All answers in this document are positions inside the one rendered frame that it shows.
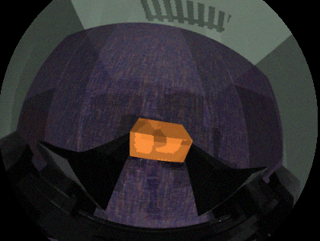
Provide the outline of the orange block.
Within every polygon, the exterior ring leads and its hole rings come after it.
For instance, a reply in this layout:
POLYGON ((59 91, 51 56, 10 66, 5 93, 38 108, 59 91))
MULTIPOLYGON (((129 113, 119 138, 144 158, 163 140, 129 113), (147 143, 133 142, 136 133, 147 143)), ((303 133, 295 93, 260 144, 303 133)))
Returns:
POLYGON ((184 162, 193 140, 182 124, 139 118, 130 131, 130 156, 184 162))

